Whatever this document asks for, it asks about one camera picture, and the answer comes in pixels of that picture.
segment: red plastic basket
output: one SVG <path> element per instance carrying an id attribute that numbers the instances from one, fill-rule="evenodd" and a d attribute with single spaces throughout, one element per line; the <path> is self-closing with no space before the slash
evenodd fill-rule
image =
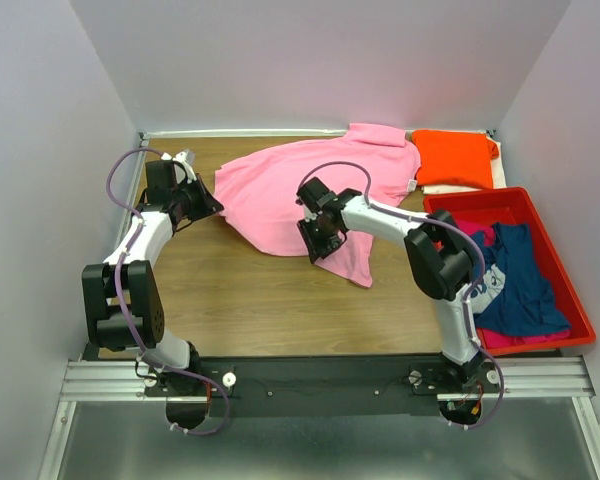
<path id="1" fill-rule="evenodd" d="M 424 207 L 430 213 L 440 209 L 448 210 L 456 220 L 482 225 L 492 225 L 496 222 L 509 225 L 527 223 L 531 228 L 535 261 L 542 275 L 551 282 L 556 297 L 556 307 L 569 320 L 571 335 L 569 338 L 554 342 L 504 348 L 488 348 L 487 345 L 489 352 L 494 355 L 507 355 L 532 350 L 573 347 L 595 341 L 595 331 L 525 189 L 516 187 L 430 195 L 425 197 Z M 478 335 L 484 344 L 480 329 Z"/>

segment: gray floor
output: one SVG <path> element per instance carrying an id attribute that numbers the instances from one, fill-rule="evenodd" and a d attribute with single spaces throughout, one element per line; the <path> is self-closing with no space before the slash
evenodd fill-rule
<path id="1" fill-rule="evenodd" d="M 395 415 L 236 419 L 214 437 L 191 438 L 169 432 L 163 409 L 80 405 L 60 478 L 595 478 L 570 399 L 509 399 L 491 424 L 469 432 Z"/>

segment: white cloth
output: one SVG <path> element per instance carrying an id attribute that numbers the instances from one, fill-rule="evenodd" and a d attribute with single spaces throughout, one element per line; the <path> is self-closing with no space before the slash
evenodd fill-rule
<path id="1" fill-rule="evenodd" d="M 498 145 L 498 158 L 491 160 L 491 176 L 493 178 L 493 188 L 507 188 L 507 182 L 504 178 L 504 169 L 502 168 L 502 149 L 500 142 L 495 142 Z M 441 193 L 462 193 L 476 192 L 479 188 L 464 187 L 462 185 L 425 185 L 422 191 L 425 195 L 439 195 Z"/>

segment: pink t-shirt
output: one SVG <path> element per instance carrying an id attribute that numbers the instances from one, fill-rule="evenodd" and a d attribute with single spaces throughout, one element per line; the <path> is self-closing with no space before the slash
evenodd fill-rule
<path id="1" fill-rule="evenodd" d="M 407 195 L 409 180 L 420 168 L 420 154 L 406 141 L 405 131 L 382 125 L 354 123 L 346 135 L 330 140 L 305 140 L 280 145 L 239 158 L 216 172 L 214 196 L 225 210 L 222 215 L 258 250 L 271 255 L 307 255 L 296 227 L 304 218 L 295 203 L 298 184 L 314 167 L 334 160 L 354 162 L 366 168 L 373 180 L 370 196 L 398 206 Z M 363 191 L 362 172 L 346 165 L 316 172 L 336 193 L 345 188 Z M 345 244 L 316 265 L 370 287 L 369 255 L 373 237 L 348 232 Z"/>

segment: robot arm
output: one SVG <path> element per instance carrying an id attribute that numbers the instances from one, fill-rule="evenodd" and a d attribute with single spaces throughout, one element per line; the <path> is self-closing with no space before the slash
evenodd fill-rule
<path id="1" fill-rule="evenodd" d="M 360 192 L 346 189 L 336 195 L 315 177 L 302 185 L 297 195 L 305 210 L 298 228 L 312 263 L 340 248 L 349 230 L 385 238 L 406 250 L 416 284 L 434 300 L 442 354 L 452 363 L 454 377 L 460 383 L 468 382 L 480 367 L 482 355 L 476 347 L 473 318 L 467 325 L 463 317 L 462 296 L 469 288 L 473 267 L 465 240 L 445 228 L 425 223 L 425 213 L 382 204 L 376 204 L 380 208 L 374 209 Z M 405 214 L 411 220 L 402 218 Z M 445 211 L 430 218 L 456 226 Z"/>
<path id="2" fill-rule="evenodd" d="M 103 263 L 88 265 L 82 272 L 82 287 L 89 341 L 109 350 L 137 351 L 127 321 L 116 297 L 114 270 L 129 240 L 138 237 L 127 251 L 121 270 L 121 284 L 128 293 L 127 307 L 142 341 L 144 358 L 152 364 L 190 368 L 197 361 L 191 344 L 165 328 L 164 311 L 153 276 L 153 266 L 165 244 L 183 220 L 194 222 L 223 210 L 207 191 L 192 168 L 193 154 L 184 151 L 171 158 L 146 164 L 147 189 L 136 210 L 131 228 L 116 250 Z"/>

